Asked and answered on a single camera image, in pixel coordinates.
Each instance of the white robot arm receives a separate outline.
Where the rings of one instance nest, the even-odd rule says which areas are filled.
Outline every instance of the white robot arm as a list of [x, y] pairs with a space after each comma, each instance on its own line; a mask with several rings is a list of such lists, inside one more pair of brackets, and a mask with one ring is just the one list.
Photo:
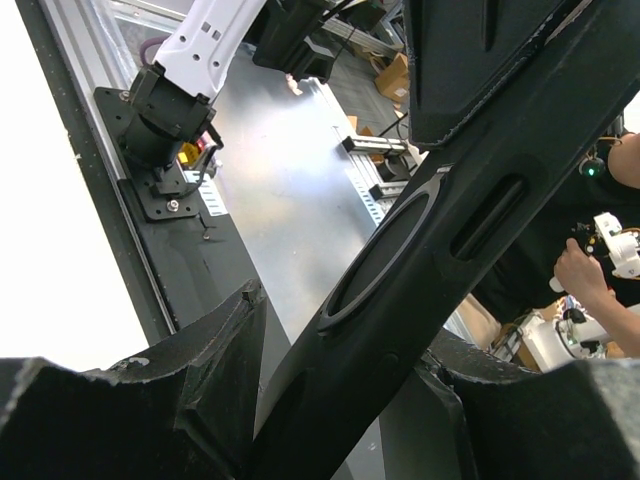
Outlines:
[[[596, 232], [609, 250], [609, 258], [615, 270], [613, 274], [620, 278], [635, 278], [640, 276], [640, 240], [631, 232], [623, 232], [622, 225], [610, 213], [603, 213], [594, 217]], [[549, 282], [554, 292], [564, 291], [556, 277]]]
[[193, 97], [213, 102], [234, 54], [266, 0], [195, 0], [155, 61], [164, 76]]

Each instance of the human arm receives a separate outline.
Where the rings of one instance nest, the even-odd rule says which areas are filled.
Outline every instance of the human arm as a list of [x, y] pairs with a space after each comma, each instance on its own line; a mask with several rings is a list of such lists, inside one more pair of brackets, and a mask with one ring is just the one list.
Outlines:
[[609, 172], [619, 183], [640, 189], [640, 134], [630, 133], [611, 147]]
[[587, 309], [630, 357], [640, 357], [640, 315], [626, 309], [607, 288], [602, 267], [585, 255], [578, 242], [567, 240], [567, 249], [554, 268], [556, 278]]

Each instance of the human hand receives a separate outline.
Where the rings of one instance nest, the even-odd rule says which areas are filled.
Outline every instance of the human hand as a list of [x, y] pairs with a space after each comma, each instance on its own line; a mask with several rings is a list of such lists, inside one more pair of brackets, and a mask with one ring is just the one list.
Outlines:
[[560, 285], [582, 305], [609, 294], [600, 263], [588, 257], [573, 238], [553, 269]]

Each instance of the bolt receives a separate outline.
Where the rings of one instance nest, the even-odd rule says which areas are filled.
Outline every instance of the bolt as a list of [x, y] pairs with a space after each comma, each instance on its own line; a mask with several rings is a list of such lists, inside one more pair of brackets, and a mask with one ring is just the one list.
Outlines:
[[177, 200], [170, 200], [167, 202], [167, 210], [169, 210], [170, 212], [177, 212], [178, 208], [180, 208], [180, 202], [178, 202]]

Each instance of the black mounting plate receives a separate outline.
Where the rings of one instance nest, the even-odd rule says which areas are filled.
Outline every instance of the black mounting plate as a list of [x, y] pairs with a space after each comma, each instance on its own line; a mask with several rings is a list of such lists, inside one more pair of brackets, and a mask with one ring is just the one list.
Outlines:
[[120, 138], [133, 115], [136, 115], [136, 112], [129, 102], [122, 99], [122, 92], [123, 90], [115, 88], [98, 87], [94, 92], [94, 98], [118, 158], [122, 162], [140, 201], [145, 218], [148, 221], [159, 221], [195, 217], [200, 211], [196, 192], [180, 199], [178, 201], [178, 209], [175, 212], [167, 208], [170, 200], [168, 195], [154, 193], [157, 187], [160, 186], [162, 186], [163, 191], [171, 191], [173, 193], [182, 192], [187, 188], [187, 182], [177, 161], [163, 172], [160, 185], [156, 174], [152, 170], [141, 168], [128, 161], [124, 155]]

